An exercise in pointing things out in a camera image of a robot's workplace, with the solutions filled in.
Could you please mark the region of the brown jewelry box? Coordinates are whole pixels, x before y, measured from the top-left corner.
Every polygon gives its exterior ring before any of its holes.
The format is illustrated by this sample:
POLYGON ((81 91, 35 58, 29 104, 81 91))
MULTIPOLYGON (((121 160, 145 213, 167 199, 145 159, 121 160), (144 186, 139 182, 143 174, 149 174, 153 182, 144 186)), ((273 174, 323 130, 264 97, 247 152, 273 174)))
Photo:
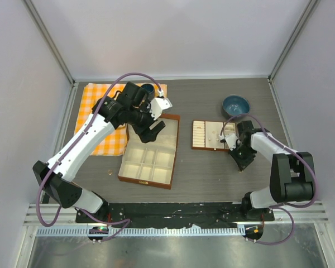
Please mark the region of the brown jewelry box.
POLYGON ((164 113, 158 119, 165 127, 154 142, 143 143, 132 126, 118 172, 120 181, 171 189, 179 140, 180 116, 164 113))

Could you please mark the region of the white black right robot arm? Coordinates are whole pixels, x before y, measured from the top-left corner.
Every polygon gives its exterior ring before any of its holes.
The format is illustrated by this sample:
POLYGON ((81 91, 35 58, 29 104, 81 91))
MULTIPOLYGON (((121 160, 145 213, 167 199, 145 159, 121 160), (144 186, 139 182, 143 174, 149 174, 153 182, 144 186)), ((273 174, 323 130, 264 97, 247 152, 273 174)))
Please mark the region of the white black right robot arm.
POLYGON ((227 144, 229 155, 238 169, 244 171, 259 152, 271 163, 269 185, 261 190, 248 192, 242 198, 241 214, 246 220, 259 220, 270 208, 290 202, 315 199, 317 186, 313 157, 308 152, 297 152, 263 128, 254 128, 251 121, 237 124, 238 133, 221 130, 221 142, 227 144))

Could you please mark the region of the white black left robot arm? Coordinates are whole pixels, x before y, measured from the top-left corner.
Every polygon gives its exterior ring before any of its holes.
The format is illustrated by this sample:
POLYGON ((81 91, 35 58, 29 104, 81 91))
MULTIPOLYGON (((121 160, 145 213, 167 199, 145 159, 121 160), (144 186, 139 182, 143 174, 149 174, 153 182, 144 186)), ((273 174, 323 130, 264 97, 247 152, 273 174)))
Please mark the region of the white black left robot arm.
POLYGON ((171 107, 163 91, 149 99, 146 89, 131 82, 116 97, 102 97, 93 106, 83 127, 55 156, 34 164, 39 193, 46 193, 60 208, 75 207, 87 212, 93 221, 103 222, 108 215, 104 199, 73 182, 78 170, 94 149, 119 126, 131 125, 143 143, 155 141, 165 127, 158 119, 171 107))

